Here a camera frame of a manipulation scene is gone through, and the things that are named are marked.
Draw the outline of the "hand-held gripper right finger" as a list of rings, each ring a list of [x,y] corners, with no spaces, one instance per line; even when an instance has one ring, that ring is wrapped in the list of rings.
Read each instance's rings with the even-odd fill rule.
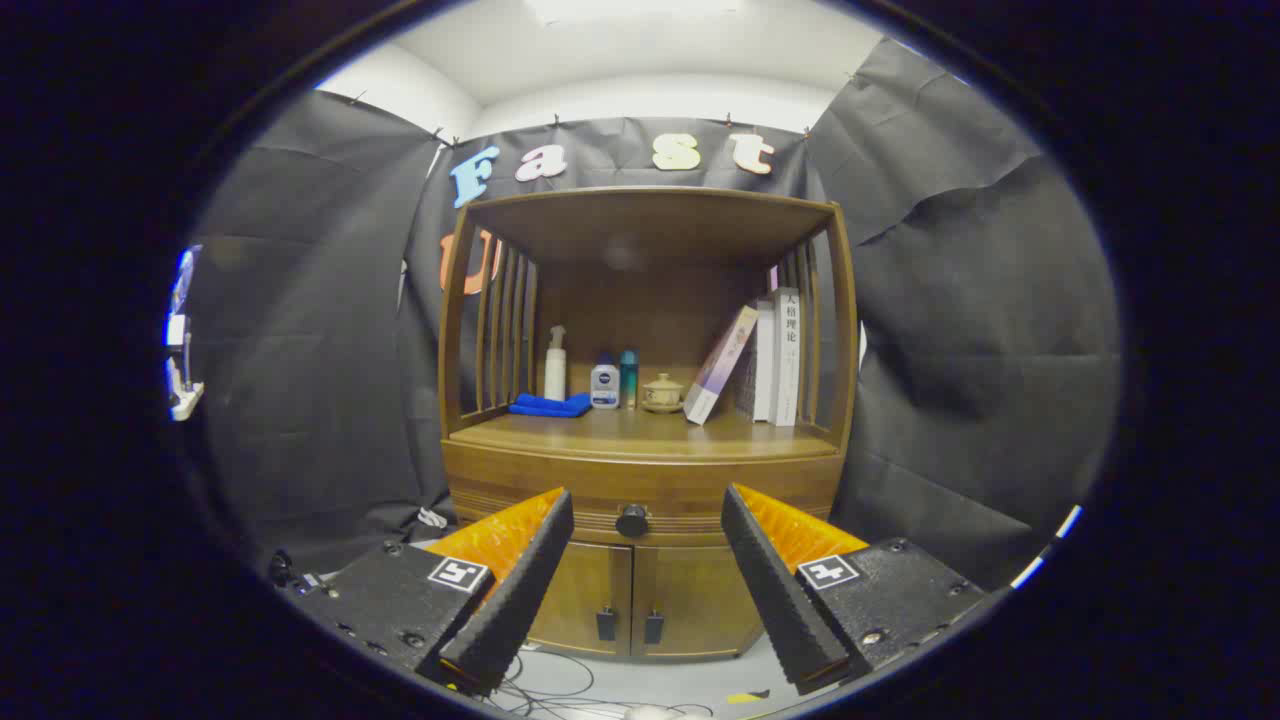
[[[797,692],[910,657],[987,598],[911,539],[870,543],[733,483],[722,530],[774,656]]]

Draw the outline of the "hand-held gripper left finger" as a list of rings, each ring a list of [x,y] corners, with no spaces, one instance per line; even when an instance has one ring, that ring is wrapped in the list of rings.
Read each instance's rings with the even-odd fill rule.
[[[436,539],[387,541],[330,578],[285,565],[293,603],[387,666],[468,696],[504,680],[573,533],[549,489]]]

